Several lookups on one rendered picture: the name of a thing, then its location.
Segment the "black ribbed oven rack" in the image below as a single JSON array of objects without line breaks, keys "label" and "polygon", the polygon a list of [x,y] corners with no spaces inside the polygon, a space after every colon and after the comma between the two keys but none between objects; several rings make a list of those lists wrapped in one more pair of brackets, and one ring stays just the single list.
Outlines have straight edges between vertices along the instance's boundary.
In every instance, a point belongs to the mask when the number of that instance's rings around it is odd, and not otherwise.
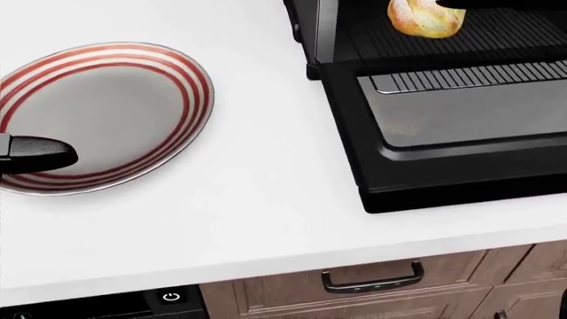
[{"label": "black ribbed oven rack", "polygon": [[457,34],[427,39],[397,31],[387,5],[386,0],[340,3],[335,60],[397,66],[567,60],[567,12],[473,10]]}]

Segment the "brown wooden drawer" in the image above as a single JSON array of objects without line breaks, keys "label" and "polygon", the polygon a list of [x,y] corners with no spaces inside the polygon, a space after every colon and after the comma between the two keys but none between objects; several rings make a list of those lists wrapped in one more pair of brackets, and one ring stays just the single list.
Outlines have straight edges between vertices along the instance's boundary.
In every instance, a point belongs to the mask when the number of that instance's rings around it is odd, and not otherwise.
[{"label": "brown wooden drawer", "polygon": [[333,284],[357,284],[413,276],[412,262],[423,266],[421,281],[383,292],[326,292],[321,270],[201,284],[199,289],[211,319],[468,319],[530,249],[511,246],[329,270]]}]

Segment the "black oven door with glass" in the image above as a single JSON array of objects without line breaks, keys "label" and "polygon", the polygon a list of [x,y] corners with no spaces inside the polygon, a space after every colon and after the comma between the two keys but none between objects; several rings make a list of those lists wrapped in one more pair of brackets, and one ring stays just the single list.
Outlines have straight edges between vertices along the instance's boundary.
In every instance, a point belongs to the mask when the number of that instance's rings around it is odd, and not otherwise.
[{"label": "black oven door with glass", "polygon": [[417,92],[321,66],[366,212],[567,193],[567,80]]}]

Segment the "red striped round plate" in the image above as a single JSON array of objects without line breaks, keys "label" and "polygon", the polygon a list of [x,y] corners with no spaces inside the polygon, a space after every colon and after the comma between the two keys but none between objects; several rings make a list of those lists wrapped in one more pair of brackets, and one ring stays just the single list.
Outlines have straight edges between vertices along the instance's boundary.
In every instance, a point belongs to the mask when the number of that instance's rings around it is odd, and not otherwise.
[{"label": "red striped round plate", "polygon": [[61,140],[78,160],[1,175],[0,190],[66,196],[127,183],[187,148],[213,109],[205,68],[158,44],[87,44],[2,72],[0,133]]}]

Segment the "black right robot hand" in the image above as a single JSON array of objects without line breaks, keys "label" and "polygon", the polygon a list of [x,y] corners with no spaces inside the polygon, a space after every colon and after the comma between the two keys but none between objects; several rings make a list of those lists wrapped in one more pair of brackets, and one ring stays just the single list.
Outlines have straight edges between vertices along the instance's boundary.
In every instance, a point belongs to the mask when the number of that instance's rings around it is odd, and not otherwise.
[{"label": "black right robot hand", "polygon": [[457,10],[483,10],[510,7],[509,0],[436,0],[436,4]]}]

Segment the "black dishwasher control panel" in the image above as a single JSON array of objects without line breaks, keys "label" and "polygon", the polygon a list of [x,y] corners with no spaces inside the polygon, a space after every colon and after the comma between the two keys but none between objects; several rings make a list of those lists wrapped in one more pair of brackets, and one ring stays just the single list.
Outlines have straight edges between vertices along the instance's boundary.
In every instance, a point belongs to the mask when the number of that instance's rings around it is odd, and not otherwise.
[{"label": "black dishwasher control panel", "polygon": [[196,285],[0,307],[0,319],[210,319]]}]

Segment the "golden bread roll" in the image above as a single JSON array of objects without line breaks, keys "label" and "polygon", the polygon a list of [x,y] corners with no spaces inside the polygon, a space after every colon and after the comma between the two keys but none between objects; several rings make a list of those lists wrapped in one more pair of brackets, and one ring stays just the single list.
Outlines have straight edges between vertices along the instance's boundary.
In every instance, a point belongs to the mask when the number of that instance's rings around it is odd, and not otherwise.
[{"label": "golden bread roll", "polygon": [[428,39],[445,39],[457,34],[466,12],[442,7],[436,0],[390,0],[387,7],[387,16],[397,31]]}]

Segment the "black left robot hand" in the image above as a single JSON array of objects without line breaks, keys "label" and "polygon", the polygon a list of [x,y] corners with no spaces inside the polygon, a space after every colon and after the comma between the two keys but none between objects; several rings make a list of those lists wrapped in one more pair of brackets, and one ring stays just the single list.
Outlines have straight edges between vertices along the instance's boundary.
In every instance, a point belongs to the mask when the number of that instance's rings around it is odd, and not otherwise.
[{"label": "black left robot hand", "polygon": [[72,145],[36,136],[0,133],[0,175],[22,175],[70,167],[79,157]]}]

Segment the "black toaster oven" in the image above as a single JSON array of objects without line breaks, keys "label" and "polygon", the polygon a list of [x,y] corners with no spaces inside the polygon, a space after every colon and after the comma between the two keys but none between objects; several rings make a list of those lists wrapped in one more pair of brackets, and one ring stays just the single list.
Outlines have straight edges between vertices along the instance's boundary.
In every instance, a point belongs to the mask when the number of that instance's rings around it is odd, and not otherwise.
[{"label": "black toaster oven", "polygon": [[[415,64],[394,65],[393,63],[371,63],[367,60],[337,61],[334,59],[335,41],[338,28],[339,5],[346,0],[283,0],[293,28],[293,36],[300,42],[307,55],[307,63],[312,68],[333,63],[350,66],[357,74],[396,74],[401,72],[430,71],[436,69],[465,68],[473,66],[497,66],[515,63],[551,63],[551,61],[508,63],[496,62],[480,65],[457,63],[438,63],[427,66]],[[551,12],[551,11],[518,11],[518,12]]]}]

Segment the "brown wooden cabinet door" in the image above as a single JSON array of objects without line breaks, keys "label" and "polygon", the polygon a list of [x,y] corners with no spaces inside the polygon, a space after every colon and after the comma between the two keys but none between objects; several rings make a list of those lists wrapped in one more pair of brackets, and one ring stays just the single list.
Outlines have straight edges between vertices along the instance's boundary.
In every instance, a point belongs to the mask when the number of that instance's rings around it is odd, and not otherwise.
[{"label": "brown wooden cabinet door", "polygon": [[535,244],[478,306],[471,319],[493,319],[504,310],[509,319],[560,319],[567,290],[567,240]]}]

